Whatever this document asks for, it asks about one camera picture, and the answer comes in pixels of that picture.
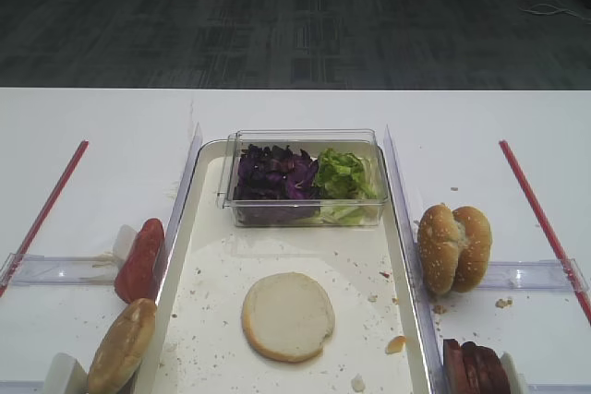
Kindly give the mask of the green lettuce in box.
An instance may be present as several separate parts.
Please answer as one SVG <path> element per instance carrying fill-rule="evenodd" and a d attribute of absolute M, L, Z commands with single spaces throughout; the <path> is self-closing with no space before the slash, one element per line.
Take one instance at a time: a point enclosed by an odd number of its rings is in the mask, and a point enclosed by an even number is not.
<path fill-rule="evenodd" d="M 378 196 L 371 183 L 370 164 L 352 152 L 335 149 L 323 150 L 317 158 L 319 169 L 314 178 L 314 186 L 320 197 L 327 199 L 376 199 Z M 323 207 L 320 218 L 324 223 L 353 226 L 373 224 L 379 210 L 367 206 Z"/>

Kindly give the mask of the tomato slice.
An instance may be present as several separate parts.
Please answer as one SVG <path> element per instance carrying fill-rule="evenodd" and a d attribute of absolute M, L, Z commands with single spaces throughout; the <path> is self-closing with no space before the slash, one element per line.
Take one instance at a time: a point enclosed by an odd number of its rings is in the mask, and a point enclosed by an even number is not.
<path fill-rule="evenodd" d="M 127 304 L 140 298 L 155 300 L 154 266 L 163 245 L 162 222 L 157 218 L 146 220 L 115 278 L 115 292 Z"/>

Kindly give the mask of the bread scrap on tray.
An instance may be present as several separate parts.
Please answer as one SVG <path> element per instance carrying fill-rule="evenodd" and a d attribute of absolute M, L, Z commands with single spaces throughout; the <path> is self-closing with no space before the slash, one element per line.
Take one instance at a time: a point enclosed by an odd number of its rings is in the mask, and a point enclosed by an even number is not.
<path fill-rule="evenodd" d="M 385 348 L 386 354 L 399 353 L 404 349 L 406 344 L 406 337 L 404 335 L 398 335 L 391 339 Z"/>

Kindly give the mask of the meat patty slices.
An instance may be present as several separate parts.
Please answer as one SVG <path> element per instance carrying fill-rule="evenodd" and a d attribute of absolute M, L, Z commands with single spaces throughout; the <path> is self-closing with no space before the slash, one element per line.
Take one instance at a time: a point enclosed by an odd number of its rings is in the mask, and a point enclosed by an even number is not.
<path fill-rule="evenodd" d="M 456 339 L 443 341 L 443 366 L 451 393 L 510 394 L 511 386 L 501 359 L 490 348 Z"/>

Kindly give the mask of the clear plastic salad box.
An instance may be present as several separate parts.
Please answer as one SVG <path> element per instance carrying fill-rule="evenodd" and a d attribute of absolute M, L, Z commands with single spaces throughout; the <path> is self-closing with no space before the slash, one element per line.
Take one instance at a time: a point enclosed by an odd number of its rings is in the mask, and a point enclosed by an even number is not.
<path fill-rule="evenodd" d="M 240 130 L 227 139 L 217 204 L 237 226 L 374 226 L 388 200 L 370 129 Z"/>

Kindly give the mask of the purple cabbage shreds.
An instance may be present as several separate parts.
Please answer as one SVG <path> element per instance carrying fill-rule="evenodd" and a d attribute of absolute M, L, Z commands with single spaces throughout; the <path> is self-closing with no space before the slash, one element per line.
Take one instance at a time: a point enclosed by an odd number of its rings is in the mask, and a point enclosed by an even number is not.
<path fill-rule="evenodd" d="M 298 154 L 277 145 L 260 148 L 249 145 L 240 155 L 234 200 L 313 200 L 320 199 L 314 186 L 318 162 L 305 150 Z M 304 223 L 317 215 L 319 207 L 257 205 L 237 210 L 237 219 L 246 226 Z"/>

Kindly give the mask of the right clear vertical divider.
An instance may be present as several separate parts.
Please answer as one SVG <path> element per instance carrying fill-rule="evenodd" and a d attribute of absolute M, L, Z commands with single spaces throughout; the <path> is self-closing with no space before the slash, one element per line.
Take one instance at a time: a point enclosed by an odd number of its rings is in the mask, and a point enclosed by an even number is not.
<path fill-rule="evenodd" d="M 448 380 L 440 354 L 440 340 L 435 330 L 429 294 L 422 281 L 419 254 L 407 204 L 399 155 L 391 130 L 386 126 L 383 138 L 393 211 L 401 242 L 406 287 L 410 298 L 412 323 L 416 330 L 416 348 L 420 353 L 423 385 L 426 393 L 449 393 Z"/>

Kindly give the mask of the clear vertical divider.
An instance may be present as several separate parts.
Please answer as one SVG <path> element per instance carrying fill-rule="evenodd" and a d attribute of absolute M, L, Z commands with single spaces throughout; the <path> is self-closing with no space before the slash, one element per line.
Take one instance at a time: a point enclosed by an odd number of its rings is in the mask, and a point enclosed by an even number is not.
<path fill-rule="evenodd" d="M 153 267 L 153 276 L 156 283 L 154 302 L 156 304 L 159 304 L 162 299 L 166 276 L 168 269 L 170 268 L 172 255 L 175 249 L 175 239 L 177 237 L 179 225 L 185 210 L 187 196 L 191 187 L 202 140 L 203 137 L 200 125 L 196 124 L 193 138 L 187 153 L 185 168 L 177 188 L 175 203 L 173 205 L 165 231 L 164 243 Z"/>
<path fill-rule="evenodd" d="M 435 330 L 429 294 L 422 281 L 419 254 L 407 204 L 399 155 L 391 130 L 386 126 L 383 138 L 393 211 L 401 242 L 406 287 L 410 298 L 412 323 L 416 330 L 416 348 L 420 353 L 423 385 L 426 393 L 449 393 L 448 380 L 440 354 L 440 340 Z"/>

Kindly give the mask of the left clear vertical divider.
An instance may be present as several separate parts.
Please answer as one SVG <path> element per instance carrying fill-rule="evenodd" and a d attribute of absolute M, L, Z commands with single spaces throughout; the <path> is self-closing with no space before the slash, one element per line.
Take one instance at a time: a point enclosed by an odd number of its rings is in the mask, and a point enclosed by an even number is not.
<path fill-rule="evenodd" d="M 172 255 L 175 249 L 175 239 L 177 237 L 179 225 L 185 210 L 187 196 L 191 187 L 202 140 L 203 137 L 200 125 L 196 124 L 193 138 L 187 153 L 185 168 L 177 188 L 175 203 L 173 205 L 165 231 L 164 243 L 153 267 L 153 276 L 156 283 L 154 302 L 156 304 L 159 304 L 162 299 L 166 276 L 168 269 L 170 268 Z"/>

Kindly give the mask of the bottom bun half on tray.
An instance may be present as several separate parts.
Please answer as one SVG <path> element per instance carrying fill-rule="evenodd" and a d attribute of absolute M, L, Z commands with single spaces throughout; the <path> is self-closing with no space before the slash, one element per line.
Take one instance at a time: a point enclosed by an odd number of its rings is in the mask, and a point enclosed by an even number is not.
<path fill-rule="evenodd" d="M 298 272 L 278 273 L 250 287 L 242 305 L 241 325 L 256 352 L 296 364 L 322 353 L 334 331 L 335 314 L 317 281 Z"/>

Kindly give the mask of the sesame bun inner right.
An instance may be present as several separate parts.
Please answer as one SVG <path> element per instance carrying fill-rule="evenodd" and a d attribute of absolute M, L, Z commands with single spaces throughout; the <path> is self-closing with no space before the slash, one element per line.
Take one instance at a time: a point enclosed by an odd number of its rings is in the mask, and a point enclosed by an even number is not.
<path fill-rule="evenodd" d="M 428 289 L 437 295 L 449 292 L 460 254 L 460 231 L 452 211 L 443 204 L 427 209 L 419 223 L 417 239 Z"/>

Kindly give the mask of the sesame bun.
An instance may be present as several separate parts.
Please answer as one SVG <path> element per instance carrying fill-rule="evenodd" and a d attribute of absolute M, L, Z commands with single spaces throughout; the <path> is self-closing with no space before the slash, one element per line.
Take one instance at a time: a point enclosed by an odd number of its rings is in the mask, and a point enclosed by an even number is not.
<path fill-rule="evenodd" d="M 428 289 L 437 295 L 449 292 L 460 254 L 460 231 L 452 211 L 443 204 L 427 209 L 419 223 L 417 239 Z"/>
<path fill-rule="evenodd" d="M 455 209 L 452 214 L 460 229 L 462 247 L 452 289 L 467 293 L 476 288 L 486 275 L 492 232 L 487 217 L 477 208 L 464 206 Z"/>

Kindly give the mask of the white holder block upper left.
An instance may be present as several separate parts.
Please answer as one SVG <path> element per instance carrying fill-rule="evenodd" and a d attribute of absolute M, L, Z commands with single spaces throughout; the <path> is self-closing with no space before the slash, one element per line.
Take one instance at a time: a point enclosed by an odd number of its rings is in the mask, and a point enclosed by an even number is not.
<path fill-rule="evenodd" d="M 122 265 L 127 260 L 137 234 L 138 233 L 128 225 L 122 225 L 119 229 L 113 246 L 113 256 L 119 265 Z"/>

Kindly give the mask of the white holder block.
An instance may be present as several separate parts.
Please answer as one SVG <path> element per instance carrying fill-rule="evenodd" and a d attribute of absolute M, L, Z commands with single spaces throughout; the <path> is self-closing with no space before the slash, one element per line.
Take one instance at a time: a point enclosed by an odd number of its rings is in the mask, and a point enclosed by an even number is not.
<path fill-rule="evenodd" d="M 138 233 L 128 225 L 122 225 L 119 229 L 113 246 L 113 256 L 119 265 L 122 265 L 127 260 L 137 234 Z"/>
<path fill-rule="evenodd" d="M 523 374 L 517 371 L 515 362 L 508 352 L 500 358 L 501 365 L 507 375 L 512 394 L 529 394 L 529 387 Z"/>
<path fill-rule="evenodd" d="M 87 372 L 71 355 L 59 352 L 43 381 L 42 394 L 86 394 Z"/>

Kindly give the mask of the sesame bun outer right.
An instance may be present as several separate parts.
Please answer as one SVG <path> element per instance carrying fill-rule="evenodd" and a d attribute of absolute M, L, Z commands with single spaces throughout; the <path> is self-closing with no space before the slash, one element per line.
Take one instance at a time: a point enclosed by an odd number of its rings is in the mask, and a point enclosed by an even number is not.
<path fill-rule="evenodd" d="M 464 206 L 455 209 L 452 214 L 460 229 L 462 247 L 452 289 L 467 293 L 476 288 L 486 275 L 492 232 L 487 217 L 477 208 Z"/>

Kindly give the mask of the right red tape strip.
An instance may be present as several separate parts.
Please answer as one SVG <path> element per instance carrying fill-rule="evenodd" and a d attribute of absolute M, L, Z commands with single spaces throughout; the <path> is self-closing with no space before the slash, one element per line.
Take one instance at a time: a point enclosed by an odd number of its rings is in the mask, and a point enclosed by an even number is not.
<path fill-rule="evenodd" d="M 533 188 L 529 184 L 523 169 L 521 168 L 517 158 L 515 157 L 511 147 L 509 146 L 509 143 L 506 140 L 500 140 L 499 146 L 505 159 L 507 160 L 513 171 L 513 175 L 515 176 L 519 186 L 524 192 L 525 197 L 531 209 L 533 210 L 537 218 L 537 221 L 543 233 L 545 234 L 555 257 L 561 263 L 563 272 L 565 273 L 567 280 L 573 287 L 573 292 L 585 314 L 585 317 L 587 318 L 587 321 L 590 321 L 590 299 L 587 295 L 586 290 L 584 290 L 583 279 L 575 272 L 573 262 L 567 257 L 567 254 L 564 248 L 562 247 L 557 234 L 553 230 L 553 227 L 551 226 L 551 223 L 549 222 L 549 219 L 545 211 L 542 209 L 537 199 L 537 196 Z"/>

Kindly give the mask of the red tape strip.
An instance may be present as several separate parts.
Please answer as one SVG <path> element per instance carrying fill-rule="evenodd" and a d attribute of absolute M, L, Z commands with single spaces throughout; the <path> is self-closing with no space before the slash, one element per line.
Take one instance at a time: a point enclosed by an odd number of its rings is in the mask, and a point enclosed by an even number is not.
<path fill-rule="evenodd" d="M 54 206 L 56 200 L 60 197 L 64 187 L 66 186 L 68 180 L 70 179 L 72 173 L 77 168 L 82 156 L 84 155 L 85 151 L 89 146 L 88 140 L 82 140 L 79 144 L 77 149 L 75 150 L 73 156 L 71 157 L 70 161 L 66 165 L 66 168 L 60 175 L 57 183 L 55 184 L 52 192 L 50 193 L 49 197 L 45 200 L 41 210 L 39 211 L 36 219 L 34 220 L 33 224 L 27 231 L 26 236 L 24 237 L 23 241 L 21 242 L 18 250 L 16 253 L 11 255 L 5 263 L 5 270 L 2 272 L 1 275 L 1 295 L 4 295 L 8 285 L 17 270 L 19 264 L 21 263 L 23 257 L 28 253 L 30 246 L 35 239 L 37 233 L 41 229 L 43 223 L 45 222 L 48 214 L 50 213 L 51 209 Z"/>
<path fill-rule="evenodd" d="M 562 247 L 557 234 L 553 230 L 553 227 L 551 226 L 551 223 L 549 222 L 549 219 L 545 211 L 542 209 L 537 199 L 537 196 L 533 188 L 529 184 L 523 169 L 521 168 L 517 158 L 515 157 L 511 147 L 509 146 L 509 143 L 506 140 L 500 140 L 499 146 L 505 159 L 507 160 L 513 171 L 513 175 L 515 176 L 519 186 L 524 192 L 525 197 L 531 209 L 533 210 L 537 218 L 537 221 L 543 233 L 545 234 L 555 257 L 561 263 L 563 272 L 565 273 L 567 280 L 573 287 L 573 292 L 585 314 L 585 317 L 587 318 L 587 321 L 590 321 L 590 299 L 587 295 L 586 290 L 584 290 L 583 279 L 575 272 L 573 262 L 567 257 L 567 254 L 564 248 Z"/>

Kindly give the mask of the brown bun top left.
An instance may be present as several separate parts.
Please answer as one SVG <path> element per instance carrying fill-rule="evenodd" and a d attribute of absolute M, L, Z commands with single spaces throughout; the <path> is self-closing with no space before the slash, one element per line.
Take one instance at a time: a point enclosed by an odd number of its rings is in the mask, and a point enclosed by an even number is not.
<path fill-rule="evenodd" d="M 132 377 L 154 334 L 156 311 L 151 299 L 139 298 L 120 313 L 94 354 L 89 393 L 118 393 Z"/>

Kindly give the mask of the white holder block lower right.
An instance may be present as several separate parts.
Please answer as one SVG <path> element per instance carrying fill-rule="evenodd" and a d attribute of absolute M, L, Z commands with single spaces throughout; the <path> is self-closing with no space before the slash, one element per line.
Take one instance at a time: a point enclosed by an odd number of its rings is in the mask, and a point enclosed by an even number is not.
<path fill-rule="evenodd" d="M 515 362 L 508 352 L 500 358 L 501 365 L 507 375 L 512 394 L 529 394 L 529 387 L 523 374 L 517 371 Z"/>

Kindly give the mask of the white holder block lower left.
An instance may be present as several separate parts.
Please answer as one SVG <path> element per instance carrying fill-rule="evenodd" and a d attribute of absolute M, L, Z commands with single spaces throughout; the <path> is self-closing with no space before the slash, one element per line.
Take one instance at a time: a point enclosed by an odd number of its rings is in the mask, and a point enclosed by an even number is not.
<path fill-rule="evenodd" d="M 43 381 L 42 394 L 86 394 L 87 372 L 71 355 L 59 352 Z"/>

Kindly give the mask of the left red tape strip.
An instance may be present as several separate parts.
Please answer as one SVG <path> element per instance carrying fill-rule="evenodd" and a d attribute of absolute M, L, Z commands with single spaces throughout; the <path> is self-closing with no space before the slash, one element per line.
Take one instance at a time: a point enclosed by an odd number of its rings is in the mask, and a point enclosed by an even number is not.
<path fill-rule="evenodd" d="M 84 155 L 85 151 L 89 146 L 88 140 L 82 140 L 79 144 L 77 149 L 75 150 L 73 156 L 71 157 L 70 161 L 66 165 L 66 168 L 60 175 L 57 183 L 55 184 L 52 192 L 50 193 L 49 197 L 45 200 L 41 210 L 39 211 L 36 219 L 34 220 L 33 224 L 27 231 L 26 236 L 24 237 L 23 241 L 21 242 L 18 250 L 16 253 L 11 255 L 5 263 L 5 270 L 2 272 L 1 275 L 1 295 L 4 295 L 8 285 L 17 270 L 19 264 L 21 263 L 23 257 L 28 253 L 30 246 L 35 239 L 37 233 L 41 229 L 43 223 L 45 222 L 48 214 L 50 213 L 51 209 L 54 206 L 56 200 L 60 197 L 64 187 L 66 186 L 68 180 L 70 179 L 72 173 L 77 168 L 82 156 Z"/>

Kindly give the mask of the clear rail upper right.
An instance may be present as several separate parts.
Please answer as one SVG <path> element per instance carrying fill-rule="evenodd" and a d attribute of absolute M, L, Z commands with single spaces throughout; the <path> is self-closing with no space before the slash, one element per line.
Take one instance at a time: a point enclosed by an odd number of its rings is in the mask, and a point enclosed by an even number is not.
<path fill-rule="evenodd" d="M 574 259 L 490 262 L 478 290 L 587 293 L 589 285 Z"/>

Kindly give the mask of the clear rail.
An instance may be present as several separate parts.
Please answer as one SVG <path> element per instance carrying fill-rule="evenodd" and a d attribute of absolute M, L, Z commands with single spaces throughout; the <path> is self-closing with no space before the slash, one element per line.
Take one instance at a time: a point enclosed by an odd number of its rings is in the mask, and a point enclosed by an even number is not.
<path fill-rule="evenodd" d="M 478 290 L 587 293 L 589 285 L 574 259 L 490 262 Z"/>
<path fill-rule="evenodd" d="M 104 257 L 45 257 L 10 254 L 1 267 L 1 285 L 107 285 L 118 274 L 116 261 Z"/>

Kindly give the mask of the clear rail upper left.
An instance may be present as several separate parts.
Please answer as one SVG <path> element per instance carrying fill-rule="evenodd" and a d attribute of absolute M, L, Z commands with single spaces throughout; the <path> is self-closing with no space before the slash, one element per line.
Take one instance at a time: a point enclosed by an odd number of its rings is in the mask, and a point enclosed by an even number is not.
<path fill-rule="evenodd" d="M 107 285 L 118 274 L 116 261 L 104 257 L 45 257 L 10 254 L 1 267 L 1 285 Z"/>

